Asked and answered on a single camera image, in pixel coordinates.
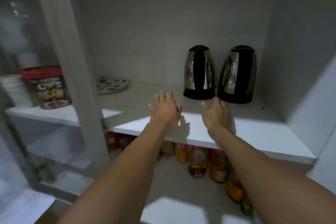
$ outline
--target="kettle body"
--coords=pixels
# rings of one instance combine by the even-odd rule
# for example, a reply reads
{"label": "kettle body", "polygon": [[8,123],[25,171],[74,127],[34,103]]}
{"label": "kettle body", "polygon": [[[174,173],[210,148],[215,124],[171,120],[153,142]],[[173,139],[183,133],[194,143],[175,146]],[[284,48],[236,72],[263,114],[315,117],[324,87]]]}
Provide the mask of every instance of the kettle body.
{"label": "kettle body", "polygon": [[252,101],[257,76],[257,57],[252,47],[235,46],[227,55],[220,73],[217,96],[226,102]]}
{"label": "kettle body", "polygon": [[215,96],[215,73],[209,48],[192,47],[184,66],[183,95],[191,99],[211,99]]}

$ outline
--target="cabinet door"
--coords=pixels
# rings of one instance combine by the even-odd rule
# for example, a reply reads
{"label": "cabinet door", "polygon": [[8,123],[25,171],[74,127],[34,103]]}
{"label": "cabinet door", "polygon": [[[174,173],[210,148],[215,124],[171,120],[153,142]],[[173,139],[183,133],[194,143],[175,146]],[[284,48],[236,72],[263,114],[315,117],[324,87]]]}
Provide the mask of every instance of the cabinet door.
{"label": "cabinet door", "polygon": [[31,185],[79,195],[109,156],[73,2],[0,0],[0,104],[1,136]]}

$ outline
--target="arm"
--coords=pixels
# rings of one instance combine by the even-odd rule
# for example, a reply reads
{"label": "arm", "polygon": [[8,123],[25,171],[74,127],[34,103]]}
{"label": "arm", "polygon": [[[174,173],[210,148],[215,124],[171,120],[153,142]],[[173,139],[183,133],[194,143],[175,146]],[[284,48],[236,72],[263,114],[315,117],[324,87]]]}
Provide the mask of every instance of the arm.
{"label": "arm", "polygon": [[172,93],[156,95],[144,131],[76,200],[58,224],[139,224],[162,141],[181,118]]}
{"label": "arm", "polygon": [[256,150],[230,131],[228,106],[215,98],[202,118],[230,159],[264,223],[334,223],[336,196],[304,175]]}

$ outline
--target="polka dot plate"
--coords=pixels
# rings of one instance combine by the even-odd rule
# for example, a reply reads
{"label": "polka dot plate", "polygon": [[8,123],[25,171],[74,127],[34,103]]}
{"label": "polka dot plate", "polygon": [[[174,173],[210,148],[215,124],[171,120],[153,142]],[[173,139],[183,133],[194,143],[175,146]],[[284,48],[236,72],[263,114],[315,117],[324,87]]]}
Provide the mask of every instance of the polka dot plate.
{"label": "polka dot plate", "polygon": [[118,79],[104,79],[97,81],[98,94],[116,93],[127,89],[128,82]]}

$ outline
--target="hand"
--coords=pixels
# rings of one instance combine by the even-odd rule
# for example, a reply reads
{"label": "hand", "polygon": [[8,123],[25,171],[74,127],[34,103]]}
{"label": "hand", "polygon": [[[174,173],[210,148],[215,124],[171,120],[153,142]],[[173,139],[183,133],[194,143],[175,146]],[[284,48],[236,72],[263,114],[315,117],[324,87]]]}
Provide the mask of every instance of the hand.
{"label": "hand", "polygon": [[155,105],[150,104],[149,110],[152,113],[150,123],[162,124],[166,129],[177,125],[181,119],[182,106],[176,105],[172,92],[156,94]]}
{"label": "hand", "polygon": [[208,105],[204,102],[202,102],[202,107],[202,120],[208,130],[211,131],[217,127],[224,127],[228,130],[231,129],[232,118],[227,103],[219,100],[219,98],[214,98],[210,108],[208,108]]}

